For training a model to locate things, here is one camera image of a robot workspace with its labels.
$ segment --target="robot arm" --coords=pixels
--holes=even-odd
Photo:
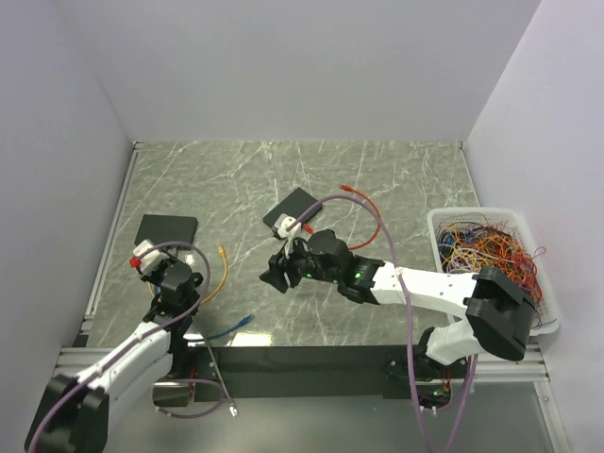
[[[135,257],[152,247],[144,241],[134,250]],[[193,307],[199,298],[195,288],[203,278],[176,257],[158,250],[140,260],[133,259],[131,264],[141,273],[141,280],[159,287],[150,310],[136,330],[101,361],[74,377],[59,375],[51,379],[27,435],[25,450],[33,451],[30,444],[46,414],[78,384],[97,376],[99,370],[103,370],[101,376],[53,416],[35,445],[36,453],[102,452],[115,423],[155,382],[166,375],[188,377],[189,355],[183,335],[194,312],[169,327],[161,326]],[[133,342],[137,344],[124,353]]]
[[[282,226],[274,232],[286,243],[260,276],[282,293],[309,278],[338,285],[338,293],[357,303],[405,304],[397,278],[401,274],[415,307],[461,319],[424,332],[420,344],[427,343],[419,348],[422,354],[441,365],[482,351],[509,361],[524,358],[536,306],[499,269],[457,275],[395,269],[390,262],[354,255],[329,229],[305,241],[298,236],[299,228],[287,231],[293,220],[285,216],[277,220]]]

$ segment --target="table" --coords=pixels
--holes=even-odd
[[[222,274],[218,243],[226,249],[225,288],[202,306],[194,322],[212,334],[248,314],[255,318],[216,344],[385,345],[405,343],[404,306],[355,304],[334,291],[335,285],[308,280],[280,294],[259,280],[268,259],[280,248],[262,217],[297,186],[319,198],[344,193],[339,185],[346,183],[376,202],[393,234],[401,265],[433,271],[428,212],[478,205],[459,143],[143,143],[133,159],[93,304],[91,347],[119,344],[149,308],[150,294],[128,265],[145,213],[199,220],[194,242],[210,259],[210,288]],[[341,200],[326,203],[311,225],[315,230],[333,228],[350,244],[367,239],[376,226],[368,213]],[[391,260],[382,235],[362,254]],[[193,268],[203,269],[199,259]],[[445,324],[441,313],[414,309],[416,339],[427,327]]]

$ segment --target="basket of cables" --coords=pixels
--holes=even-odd
[[[558,329],[560,316],[545,269],[544,247],[536,247],[524,219],[497,208],[443,208],[428,214],[428,232],[439,272],[500,268],[537,304],[530,335]],[[449,322],[455,322],[449,316]]]

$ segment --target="white wall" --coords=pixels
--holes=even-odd
[[[0,8],[0,450],[73,340],[131,145],[50,0]]]
[[[56,0],[133,140],[465,140],[539,0]]]
[[[543,341],[571,442],[602,451],[604,3],[544,0],[481,113],[467,158],[481,204],[547,246],[562,326]]]

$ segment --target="plastic basket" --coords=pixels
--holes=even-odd
[[[440,227],[448,227],[456,222],[477,222],[490,224],[498,224],[505,222],[505,232],[512,235],[516,241],[520,243],[522,248],[529,254],[533,254],[535,242],[532,240],[529,229],[524,219],[511,210],[501,210],[498,208],[442,208],[431,210],[428,214],[428,232],[430,241],[432,242],[432,252],[434,254],[434,262],[439,272],[443,272],[438,245],[436,241],[436,233]],[[539,329],[532,329],[530,336],[537,336],[544,333],[555,332],[560,326],[560,315],[558,305],[551,290],[551,285],[543,266],[542,257],[534,259],[537,265],[537,282],[541,287],[543,299],[539,305],[539,313],[541,314],[542,326]],[[449,322],[455,322],[452,316],[449,316]]]

